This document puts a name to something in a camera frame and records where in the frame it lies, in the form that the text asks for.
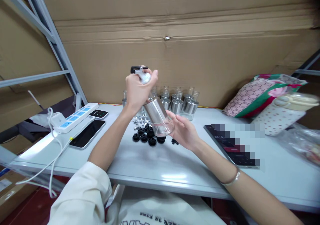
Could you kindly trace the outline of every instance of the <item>floor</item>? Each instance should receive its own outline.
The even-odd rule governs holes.
[[[66,183],[68,178],[56,177]],[[240,209],[233,201],[203,198],[210,204],[215,213],[230,225],[247,224]],[[38,188],[23,203],[21,203],[0,225],[46,225],[49,222],[50,208],[55,199],[49,197],[47,189]],[[316,224],[320,220],[317,214],[294,212],[304,224]]]

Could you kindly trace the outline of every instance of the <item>white sleeve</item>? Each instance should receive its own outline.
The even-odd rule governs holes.
[[[86,162],[52,205],[48,224],[101,224],[105,219],[104,204],[111,193],[107,173]]]

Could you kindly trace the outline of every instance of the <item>hand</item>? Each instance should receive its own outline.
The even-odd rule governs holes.
[[[170,136],[186,149],[194,151],[201,141],[194,125],[188,119],[173,112],[167,111],[167,114],[175,125]]]
[[[134,114],[137,114],[142,105],[147,101],[152,87],[158,80],[158,70],[153,72],[150,69],[144,69],[144,72],[151,74],[151,79],[147,84],[142,84],[137,74],[130,74],[126,77],[127,84],[127,105]]]

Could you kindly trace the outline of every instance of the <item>white power cord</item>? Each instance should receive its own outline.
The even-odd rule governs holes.
[[[54,170],[54,165],[56,163],[56,161],[58,160],[58,158],[61,156],[61,154],[66,150],[66,148],[68,147],[68,144],[70,141],[73,140],[73,137],[71,137],[68,142],[66,143],[66,145],[62,146],[62,143],[59,139],[57,139],[54,135],[53,135],[53,128],[52,128],[52,125],[51,125],[51,117],[53,115],[53,110],[52,108],[48,108],[48,113],[50,113],[49,115],[49,119],[48,119],[48,123],[49,123],[49,127],[50,127],[50,131],[51,131],[51,135],[53,137],[53,140],[57,140],[57,142],[59,143],[60,145],[60,153],[57,155],[57,157],[55,159],[53,159],[47,166],[45,166],[40,172],[38,172],[36,175],[34,175],[33,177],[27,179],[27,180],[24,180],[24,181],[20,181],[20,182],[17,182],[16,185],[18,184],[23,184],[23,183],[29,183],[29,184],[33,184],[33,185],[36,185],[36,186],[40,186],[40,187],[43,187],[43,188],[46,188],[49,190],[49,195],[51,198],[56,198],[57,197],[57,194],[55,193],[55,191],[52,190],[52,178],[53,178],[53,170]],[[80,132],[82,132],[82,129],[84,129],[89,123],[91,123],[92,121],[94,120],[94,118],[90,119],[88,123],[86,123],[80,130],[79,132],[77,132],[76,135],[74,135],[74,137],[76,137]],[[51,173],[50,173],[50,180],[49,180],[49,187],[47,186],[44,186],[42,184],[38,184],[38,183],[34,183],[34,182],[31,182],[31,180],[33,180],[36,176],[38,176],[40,173],[42,173],[45,169],[47,169],[50,165],[52,164],[52,167],[51,167]]]

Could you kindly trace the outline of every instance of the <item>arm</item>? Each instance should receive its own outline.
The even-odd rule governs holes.
[[[88,161],[102,168],[104,171],[110,166],[118,150],[122,136],[132,118],[148,99],[152,87],[158,80],[158,71],[153,73],[150,69],[144,70],[151,74],[151,80],[142,85],[137,74],[130,74],[126,78],[127,105],[123,108],[120,116],[102,136],[93,148]]]
[[[136,74],[126,78],[127,105],[119,117],[93,148],[88,162],[80,168],[64,187],[50,211],[49,224],[101,224],[104,204],[112,189],[106,170],[110,166],[128,124],[148,99],[158,80],[158,71],[151,72],[149,83],[142,85]]]
[[[171,136],[191,150],[222,183],[233,181],[237,168],[201,140],[190,121],[171,112],[168,115],[176,126]],[[275,196],[243,171],[239,179],[226,189],[259,224],[302,224]]]

